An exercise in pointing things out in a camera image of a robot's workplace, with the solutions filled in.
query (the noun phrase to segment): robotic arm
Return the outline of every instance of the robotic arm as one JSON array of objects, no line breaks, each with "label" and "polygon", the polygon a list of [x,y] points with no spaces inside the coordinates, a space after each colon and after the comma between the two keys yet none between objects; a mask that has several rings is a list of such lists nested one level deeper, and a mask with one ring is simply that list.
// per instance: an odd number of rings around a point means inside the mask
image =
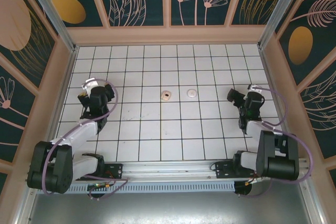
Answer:
[{"label": "robotic arm", "polygon": [[298,143],[296,140],[265,127],[260,108],[265,102],[256,85],[244,95],[231,89],[227,96],[239,110],[239,128],[259,141],[258,152],[238,151],[234,168],[252,169],[259,177],[296,180],[299,176]]},{"label": "robotic arm", "polygon": [[47,166],[45,181],[48,191],[62,194],[68,190],[73,180],[84,175],[102,176],[103,156],[90,153],[84,153],[76,159],[73,159],[73,156],[87,139],[97,135],[106,125],[107,116],[104,115],[109,112],[107,103],[114,98],[114,91],[111,85],[100,86],[94,79],[87,80],[83,88],[85,92],[80,94],[78,99],[84,107],[84,112],[78,126],[63,137],[36,144],[27,178],[28,187],[42,189],[41,182],[47,154],[60,140],[63,141],[55,148]]}]

